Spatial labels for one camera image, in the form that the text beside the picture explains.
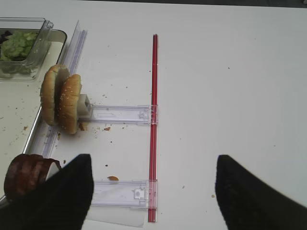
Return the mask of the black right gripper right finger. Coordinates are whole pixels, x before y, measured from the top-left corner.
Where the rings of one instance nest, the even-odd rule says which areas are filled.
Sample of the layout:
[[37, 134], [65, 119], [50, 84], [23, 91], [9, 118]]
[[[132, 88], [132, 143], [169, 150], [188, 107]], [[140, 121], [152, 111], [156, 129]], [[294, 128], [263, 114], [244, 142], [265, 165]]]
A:
[[216, 165], [215, 193], [229, 230], [305, 230], [307, 208], [273, 189], [228, 155]]

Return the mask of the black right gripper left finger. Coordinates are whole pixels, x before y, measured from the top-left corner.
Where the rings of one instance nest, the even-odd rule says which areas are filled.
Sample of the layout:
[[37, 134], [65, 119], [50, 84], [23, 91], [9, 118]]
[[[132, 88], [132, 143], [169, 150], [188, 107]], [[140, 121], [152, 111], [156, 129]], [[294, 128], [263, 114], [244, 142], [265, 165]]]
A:
[[80, 230], [94, 193], [92, 160], [80, 154], [33, 191], [0, 210], [2, 230]]

